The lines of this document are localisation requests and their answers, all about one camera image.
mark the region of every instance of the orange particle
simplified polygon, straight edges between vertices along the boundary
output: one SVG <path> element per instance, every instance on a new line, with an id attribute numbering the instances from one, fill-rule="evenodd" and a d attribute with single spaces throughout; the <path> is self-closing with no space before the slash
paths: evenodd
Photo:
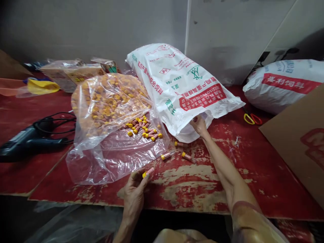
<path id="1" fill-rule="evenodd" d="M 104 88 L 100 86 L 97 90 L 98 92 L 102 93 L 104 91 Z"/>

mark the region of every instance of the cardboard sheet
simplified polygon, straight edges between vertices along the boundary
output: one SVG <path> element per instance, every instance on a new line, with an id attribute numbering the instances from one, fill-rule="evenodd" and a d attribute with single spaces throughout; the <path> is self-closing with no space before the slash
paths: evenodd
<path id="1" fill-rule="evenodd" d="M 260 130 L 324 208 L 324 84 Z"/>

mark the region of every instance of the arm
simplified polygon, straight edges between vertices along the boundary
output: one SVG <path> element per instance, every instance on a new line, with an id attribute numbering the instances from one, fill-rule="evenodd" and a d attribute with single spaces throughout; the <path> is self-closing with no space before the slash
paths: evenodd
<path id="1" fill-rule="evenodd" d="M 131 173 L 124 187 L 124 212 L 118 232 L 113 243 L 128 243 L 131 241 L 138 217 L 144 205 L 144 189 L 149 182 L 150 175 L 142 179 L 145 169 Z"/>
<path id="2" fill-rule="evenodd" d="M 202 119 L 201 116 L 198 116 L 197 122 L 191 121 L 190 124 L 201 136 L 210 153 L 211 162 L 214 164 L 220 182 L 225 190 L 228 207 L 231 213 L 234 204 L 238 201 L 246 201 L 259 207 L 254 195 L 240 173 L 211 138 L 207 131 L 205 120 Z"/>

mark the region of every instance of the gray wall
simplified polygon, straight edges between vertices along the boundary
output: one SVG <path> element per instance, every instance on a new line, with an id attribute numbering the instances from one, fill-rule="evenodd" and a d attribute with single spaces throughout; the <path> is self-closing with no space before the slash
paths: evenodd
<path id="1" fill-rule="evenodd" d="M 20 62 L 93 56 L 116 60 L 150 43 L 185 48 L 187 0 L 11 0 L 0 48 Z"/>

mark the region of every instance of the red label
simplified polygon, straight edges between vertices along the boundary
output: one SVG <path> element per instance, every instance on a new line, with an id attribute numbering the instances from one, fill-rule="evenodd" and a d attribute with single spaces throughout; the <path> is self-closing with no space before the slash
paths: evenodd
<path id="1" fill-rule="evenodd" d="M 202 107 L 210 106 L 216 103 L 217 101 L 220 101 L 225 98 L 226 95 L 224 94 L 222 86 L 220 84 L 215 84 L 191 98 L 181 97 L 179 99 L 179 102 L 181 108 L 187 111 L 187 110 L 195 109 L 200 106 Z"/>
<path id="2" fill-rule="evenodd" d="M 170 71 L 170 69 L 166 69 L 166 68 L 164 68 L 164 69 L 162 69 L 162 70 L 160 71 L 160 73 L 162 73 L 162 74 L 167 74 L 169 71 Z"/>
<path id="3" fill-rule="evenodd" d="M 272 73 L 264 74 L 262 83 L 302 94 L 308 94 L 322 84 L 311 80 L 290 78 Z"/>
<path id="4" fill-rule="evenodd" d="M 305 154 L 324 170 L 324 129 L 316 128 L 300 138 L 309 147 Z"/>

